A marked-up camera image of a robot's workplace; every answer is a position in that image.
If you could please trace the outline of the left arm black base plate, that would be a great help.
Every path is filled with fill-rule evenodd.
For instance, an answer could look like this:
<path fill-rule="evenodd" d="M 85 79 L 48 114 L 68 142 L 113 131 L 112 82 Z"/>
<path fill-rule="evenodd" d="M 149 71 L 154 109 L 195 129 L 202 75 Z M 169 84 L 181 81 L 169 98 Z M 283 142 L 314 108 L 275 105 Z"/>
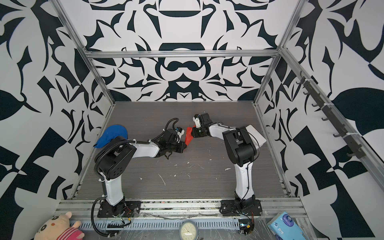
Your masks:
<path fill-rule="evenodd" d="M 120 201 L 117 205 L 112 206 L 106 200 L 101 201 L 98 218 L 123 217 L 131 218 L 138 215 L 141 210 L 141 201 Z"/>

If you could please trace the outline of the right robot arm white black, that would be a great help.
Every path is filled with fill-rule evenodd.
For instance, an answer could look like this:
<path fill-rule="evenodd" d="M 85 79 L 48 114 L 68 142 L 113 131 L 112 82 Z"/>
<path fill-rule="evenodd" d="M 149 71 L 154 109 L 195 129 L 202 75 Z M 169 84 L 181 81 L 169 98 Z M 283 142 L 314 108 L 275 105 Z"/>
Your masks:
<path fill-rule="evenodd" d="M 252 186 L 253 162 L 258 158 L 259 142 L 250 132 L 251 128 L 228 127 L 215 123 L 209 114 L 196 114 L 191 136 L 193 138 L 213 137 L 224 141 L 227 155 L 235 166 L 236 173 L 236 198 L 242 202 L 255 196 Z"/>

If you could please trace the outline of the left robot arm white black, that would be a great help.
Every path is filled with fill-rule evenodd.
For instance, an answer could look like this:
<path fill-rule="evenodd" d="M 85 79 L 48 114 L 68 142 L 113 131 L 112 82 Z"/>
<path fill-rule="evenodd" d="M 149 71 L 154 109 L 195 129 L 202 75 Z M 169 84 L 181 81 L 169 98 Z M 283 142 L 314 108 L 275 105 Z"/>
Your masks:
<path fill-rule="evenodd" d="M 182 141 L 185 131 L 182 128 L 164 130 L 160 137 L 148 141 L 128 140 L 128 131 L 121 125 L 114 125 L 102 134 L 95 148 L 101 151 L 95 157 L 94 172 L 104 183 L 106 202 L 112 207 L 125 199 L 121 175 L 131 159 L 167 159 L 172 153 L 182 153 L 187 147 Z"/>

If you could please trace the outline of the red square paper sheet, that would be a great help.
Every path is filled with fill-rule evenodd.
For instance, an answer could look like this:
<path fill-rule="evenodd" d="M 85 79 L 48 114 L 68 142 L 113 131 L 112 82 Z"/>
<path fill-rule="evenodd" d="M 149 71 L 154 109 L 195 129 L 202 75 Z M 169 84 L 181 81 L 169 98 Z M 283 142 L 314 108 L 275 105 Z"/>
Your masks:
<path fill-rule="evenodd" d="M 193 136 L 192 136 L 192 132 L 193 132 L 193 128 L 192 127 L 188 127 L 187 128 L 187 132 L 186 132 L 186 138 L 185 138 L 185 144 L 188 146 L 191 141 L 193 140 Z"/>

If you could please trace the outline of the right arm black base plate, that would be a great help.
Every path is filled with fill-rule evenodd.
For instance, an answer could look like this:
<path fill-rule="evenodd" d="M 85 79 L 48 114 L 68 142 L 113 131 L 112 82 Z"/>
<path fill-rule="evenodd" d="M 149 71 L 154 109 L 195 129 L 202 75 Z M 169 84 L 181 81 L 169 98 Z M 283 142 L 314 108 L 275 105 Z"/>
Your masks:
<path fill-rule="evenodd" d="M 221 200 L 221 206 L 219 212 L 225 216 L 242 216 L 246 215 L 250 217 L 261 216 L 263 211 L 260 200 L 248 199 L 240 202 L 239 200 Z"/>

